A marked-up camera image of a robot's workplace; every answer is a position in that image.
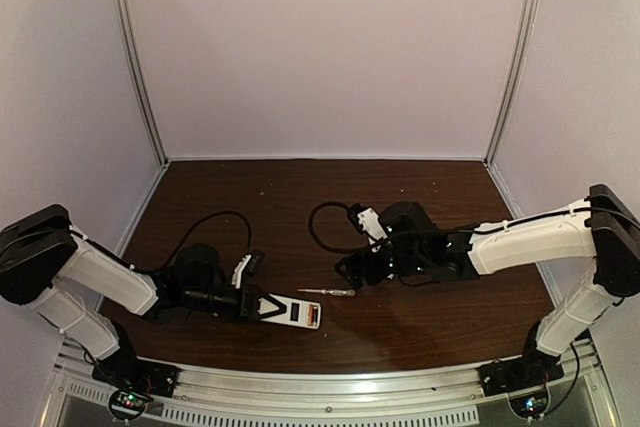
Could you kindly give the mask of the white red remote control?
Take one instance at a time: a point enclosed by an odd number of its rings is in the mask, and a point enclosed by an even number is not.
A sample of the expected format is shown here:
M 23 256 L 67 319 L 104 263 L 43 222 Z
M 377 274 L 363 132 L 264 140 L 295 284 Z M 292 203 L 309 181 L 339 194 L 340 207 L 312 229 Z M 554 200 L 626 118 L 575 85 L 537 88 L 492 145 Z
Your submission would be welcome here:
M 319 303 L 290 298 L 290 297 L 284 297 L 284 298 L 290 302 L 290 307 L 289 307 L 290 320 L 288 322 L 266 322 L 266 323 L 306 329 L 306 330 L 318 330 L 320 328 L 321 318 L 322 318 L 322 306 Z M 310 304 L 319 306 L 321 309 L 320 323 L 317 328 L 315 327 L 310 328 L 307 326 L 307 310 Z

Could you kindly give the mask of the clear handle screwdriver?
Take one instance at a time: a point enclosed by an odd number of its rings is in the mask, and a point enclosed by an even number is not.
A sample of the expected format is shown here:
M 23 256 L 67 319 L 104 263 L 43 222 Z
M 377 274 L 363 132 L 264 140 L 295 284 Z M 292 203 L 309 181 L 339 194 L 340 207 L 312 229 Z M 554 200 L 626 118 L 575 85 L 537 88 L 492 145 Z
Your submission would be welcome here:
M 314 289 L 314 288 L 299 288 L 297 292 L 305 294 L 332 296 L 332 297 L 355 297 L 356 291 L 352 289 Z

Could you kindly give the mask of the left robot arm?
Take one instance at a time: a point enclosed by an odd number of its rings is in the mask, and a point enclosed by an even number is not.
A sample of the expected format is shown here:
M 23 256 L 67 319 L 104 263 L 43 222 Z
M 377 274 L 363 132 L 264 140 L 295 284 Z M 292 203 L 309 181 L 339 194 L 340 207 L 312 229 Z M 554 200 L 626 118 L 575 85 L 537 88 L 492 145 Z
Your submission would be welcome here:
M 138 356 L 123 327 L 88 307 L 72 285 L 156 324 L 197 311 L 294 325 L 300 312 L 295 300 L 248 282 L 263 258 L 258 250 L 248 252 L 227 275 L 215 248 L 179 245 L 167 263 L 146 272 L 89 238 L 66 208 L 53 204 L 2 229 L 1 296 L 35 310 L 95 362 L 133 363 Z

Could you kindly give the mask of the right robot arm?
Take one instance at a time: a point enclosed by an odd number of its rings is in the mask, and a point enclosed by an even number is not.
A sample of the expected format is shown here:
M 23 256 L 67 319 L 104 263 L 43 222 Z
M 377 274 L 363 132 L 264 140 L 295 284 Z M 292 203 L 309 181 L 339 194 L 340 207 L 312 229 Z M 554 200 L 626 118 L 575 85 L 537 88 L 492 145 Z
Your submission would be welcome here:
M 605 184 L 556 210 L 501 222 L 439 228 L 417 202 L 354 214 L 368 237 L 334 266 L 352 289 L 393 276 L 428 283 L 477 280 L 526 264 L 584 258 L 586 273 L 531 330 L 523 355 L 552 362 L 611 306 L 639 292 L 639 221 Z

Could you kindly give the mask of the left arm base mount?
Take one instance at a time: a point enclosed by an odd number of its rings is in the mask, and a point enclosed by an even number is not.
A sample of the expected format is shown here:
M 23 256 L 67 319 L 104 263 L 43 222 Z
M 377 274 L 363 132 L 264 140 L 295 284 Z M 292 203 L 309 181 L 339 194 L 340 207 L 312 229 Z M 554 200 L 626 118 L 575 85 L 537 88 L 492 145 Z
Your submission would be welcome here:
M 158 399 L 172 398 L 179 369 L 170 364 L 136 359 L 108 362 L 92 360 L 92 378 L 115 391 L 107 400 L 107 409 L 116 421 L 130 424 L 138 420 Z

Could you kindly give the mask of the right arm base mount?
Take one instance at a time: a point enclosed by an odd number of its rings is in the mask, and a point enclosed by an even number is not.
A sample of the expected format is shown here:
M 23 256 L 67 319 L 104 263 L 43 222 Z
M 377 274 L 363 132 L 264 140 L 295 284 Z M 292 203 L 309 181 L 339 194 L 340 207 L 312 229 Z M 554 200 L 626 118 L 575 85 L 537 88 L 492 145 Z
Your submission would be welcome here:
M 511 411 L 527 421 L 546 415 L 550 407 L 548 383 L 564 376 L 558 364 L 527 363 L 523 357 L 495 360 L 481 365 L 477 371 L 484 396 L 505 394 Z

